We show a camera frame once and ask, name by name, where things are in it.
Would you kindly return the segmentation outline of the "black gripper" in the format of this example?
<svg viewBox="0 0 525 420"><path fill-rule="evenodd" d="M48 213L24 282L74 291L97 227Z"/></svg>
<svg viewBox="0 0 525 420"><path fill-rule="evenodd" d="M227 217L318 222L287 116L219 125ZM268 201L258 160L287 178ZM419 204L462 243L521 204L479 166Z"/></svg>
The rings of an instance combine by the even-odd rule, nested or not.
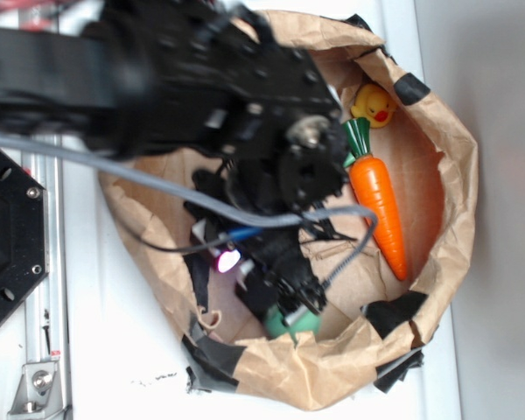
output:
<svg viewBox="0 0 525 420"><path fill-rule="evenodd" d="M204 247L201 255L211 271L233 279L234 294L258 320L263 322L274 305L285 326L324 310L325 288L303 255L295 230L262 231L206 216L192 225L191 238Z"/></svg>

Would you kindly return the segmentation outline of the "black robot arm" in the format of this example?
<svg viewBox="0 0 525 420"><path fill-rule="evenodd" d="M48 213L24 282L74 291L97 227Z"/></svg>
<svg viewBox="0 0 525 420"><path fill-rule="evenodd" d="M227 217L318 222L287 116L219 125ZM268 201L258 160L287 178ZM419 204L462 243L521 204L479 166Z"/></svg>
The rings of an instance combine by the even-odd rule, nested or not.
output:
<svg viewBox="0 0 525 420"><path fill-rule="evenodd" d="M340 105L303 48L243 5L108 1L77 36L0 28L0 150L63 158L177 195L238 248L287 319L326 286L298 242L347 182Z"/></svg>

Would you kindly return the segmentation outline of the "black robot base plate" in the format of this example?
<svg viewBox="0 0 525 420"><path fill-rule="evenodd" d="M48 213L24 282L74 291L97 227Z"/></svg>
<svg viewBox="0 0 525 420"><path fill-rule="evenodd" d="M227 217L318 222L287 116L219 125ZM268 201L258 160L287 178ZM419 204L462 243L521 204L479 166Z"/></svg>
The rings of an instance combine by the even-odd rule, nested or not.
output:
<svg viewBox="0 0 525 420"><path fill-rule="evenodd" d="M0 151L0 327L47 274L46 189Z"/></svg>

